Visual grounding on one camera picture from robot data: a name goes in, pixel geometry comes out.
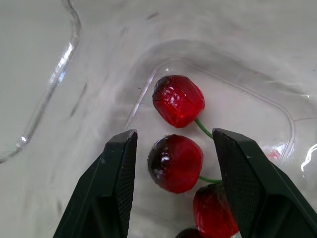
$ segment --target clear plastic container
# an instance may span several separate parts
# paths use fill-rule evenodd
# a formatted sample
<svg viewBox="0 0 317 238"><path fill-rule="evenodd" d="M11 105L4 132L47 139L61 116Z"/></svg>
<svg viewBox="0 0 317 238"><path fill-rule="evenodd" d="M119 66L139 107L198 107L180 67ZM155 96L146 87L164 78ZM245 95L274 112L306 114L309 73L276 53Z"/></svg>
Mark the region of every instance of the clear plastic container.
<svg viewBox="0 0 317 238"><path fill-rule="evenodd" d="M21 7L6 2L9 8ZM5 237L52 237L79 177L113 135L130 128L137 129L139 139L128 237L173 238L194 226L192 199L205 183L176 195L156 186L147 171L151 146L175 133L201 146L202 175L220 178L213 142L195 124L173 128L152 105L155 83L170 74L188 76L199 86L206 100L200 120L208 129L222 127L256 140L317 210L316 2L76 0L78 19L73 11L70 18L60 17L67 16L65 3L71 4L63 1L53 8L49 1L42 7L38 0L29 2L26 19L32 19L32 8L51 8L56 15L48 17L50 27L61 25L56 18L63 19L67 31L34 33L62 37L60 52L48 44L44 55L55 56L51 69L41 67L41 61L49 62L45 58L36 62L47 77L24 74L24 81L35 86L17 83L23 90L12 89L16 96L0 102L10 115L1 117L1 128L20 125L1 135L1 142L12 141L14 147L15 138L29 128L29 118L34 125L41 112L30 127L28 144L0 165L0 230ZM36 22L46 26L41 20L46 18L43 13ZM82 31L64 61L68 68L61 70L56 66L74 40L67 39L76 36L70 19ZM6 72L15 69L0 62ZM43 80L51 85L56 69L62 78L50 91ZM26 106L19 103L24 92L33 96ZM49 92L52 97L46 100ZM27 112L23 123L11 119L20 114L12 114L6 106L10 101Z"/></svg>

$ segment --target fake fruit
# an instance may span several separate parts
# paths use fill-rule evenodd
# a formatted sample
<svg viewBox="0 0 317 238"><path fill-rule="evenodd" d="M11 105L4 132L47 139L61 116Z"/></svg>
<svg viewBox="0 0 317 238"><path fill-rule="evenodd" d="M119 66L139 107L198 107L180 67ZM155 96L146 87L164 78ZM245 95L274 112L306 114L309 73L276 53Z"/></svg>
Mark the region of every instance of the fake fruit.
<svg viewBox="0 0 317 238"><path fill-rule="evenodd" d="M181 231L176 238L202 238L197 229L187 228Z"/></svg>
<svg viewBox="0 0 317 238"><path fill-rule="evenodd" d="M230 238L238 232L223 184L200 188L193 207L197 229L204 238Z"/></svg>
<svg viewBox="0 0 317 238"><path fill-rule="evenodd" d="M161 78L155 85L152 100L158 113L176 128L187 126L205 108L200 89L182 75Z"/></svg>
<svg viewBox="0 0 317 238"><path fill-rule="evenodd" d="M201 148L191 139L175 134L155 143L148 157L148 170L154 182L174 193L190 190L202 165Z"/></svg>

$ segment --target cherry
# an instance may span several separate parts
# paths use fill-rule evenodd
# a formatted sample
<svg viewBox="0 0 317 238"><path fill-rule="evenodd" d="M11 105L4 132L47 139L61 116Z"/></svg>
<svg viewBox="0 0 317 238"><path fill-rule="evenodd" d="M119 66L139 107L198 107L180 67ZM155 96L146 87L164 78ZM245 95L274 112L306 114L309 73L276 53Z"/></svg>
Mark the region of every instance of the cherry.
<svg viewBox="0 0 317 238"><path fill-rule="evenodd" d="M181 231L176 238L202 238L197 229L187 228Z"/></svg>
<svg viewBox="0 0 317 238"><path fill-rule="evenodd" d="M239 231L223 184L200 188L195 194L193 207L197 229L204 238L230 238Z"/></svg>
<svg viewBox="0 0 317 238"><path fill-rule="evenodd" d="M155 85L152 100L158 113L176 128L187 126L205 108L200 89L182 75L161 78Z"/></svg>
<svg viewBox="0 0 317 238"><path fill-rule="evenodd" d="M181 135L159 140L148 157L148 170L154 182L174 193L189 191L197 182L202 165L201 148Z"/></svg>

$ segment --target transparent plastic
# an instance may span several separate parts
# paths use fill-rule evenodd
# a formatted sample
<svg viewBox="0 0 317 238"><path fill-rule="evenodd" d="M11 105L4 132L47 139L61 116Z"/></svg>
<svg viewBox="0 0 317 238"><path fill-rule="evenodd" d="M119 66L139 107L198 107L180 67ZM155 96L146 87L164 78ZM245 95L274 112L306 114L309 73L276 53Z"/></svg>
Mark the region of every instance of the transparent plastic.
<svg viewBox="0 0 317 238"><path fill-rule="evenodd" d="M36 22L50 29L31 32L34 38L39 36L43 45L51 39L56 45L48 41L45 51L32 48L47 58L26 54L35 61L24 69L32 65L33 72L41 74L21 72L23 80L10 91L2 85L12 78L8 72L14 72L13 62L23 53L6 51L15 58L8 65L0 61L7 69L0 80L1 150L15 151L15 139L25 128L33 130L27 146L0 165L3 236L52 237L79 177L113 135L130 128L137 129L139 140L128 237L173 238L193 227L193 197L206 183L198 181L191 191L176 195L156 186L147 171L151 146L175 133L201 146L202 175L220 178L211 139L194 123L171 127L152 105L155 83L170 74L185 75L199 86L206 100L199 119L208 129L222 127L255 139L317 210L317 2L68 2L73 15L78 14L81 33L67 68L58 70L63 78L51 94L46 94L49 78L74 32L74 18L68 16L65 2L11 2L5 1L6 9L25 8L23 20L32 23L29 27ZM9 32L1 24L2 17L10 22L11 15L4 15L3 9L1 5L1 32ZM34 19L35 12L40 17ZM23 46L23 41L8 37L0 49ZM3 97L6 91L11 97ZM50 100L42 101L43 93ZM10 102L19 113L12 113ZM28 127L27 121L35 121L42 108L36 105L45 109L36 128ZM7 129L12 125L19 126Z"/></svg>

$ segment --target green stem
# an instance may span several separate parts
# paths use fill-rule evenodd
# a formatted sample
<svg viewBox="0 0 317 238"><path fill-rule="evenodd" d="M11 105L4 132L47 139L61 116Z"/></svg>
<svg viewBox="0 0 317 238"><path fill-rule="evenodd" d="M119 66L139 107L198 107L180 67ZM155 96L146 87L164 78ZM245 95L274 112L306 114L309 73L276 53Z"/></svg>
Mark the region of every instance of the green stem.
<svg viewBox="0 0 317 238"><path fill-rule="evenodd" d="M211 139L213 139L212 134L204 127L204 125L200 122L198 118L195 119L196 124L199 126L199 128Z"/></svg>
<svg viewBox="0 0 317 238"><path fill-rule="evenodd" d="M203 176L199 175L199 179L205 182L210 182L210 183L221 183L222 180L214 180L214 179L209 179L209 178L205 178Z"/></svg>

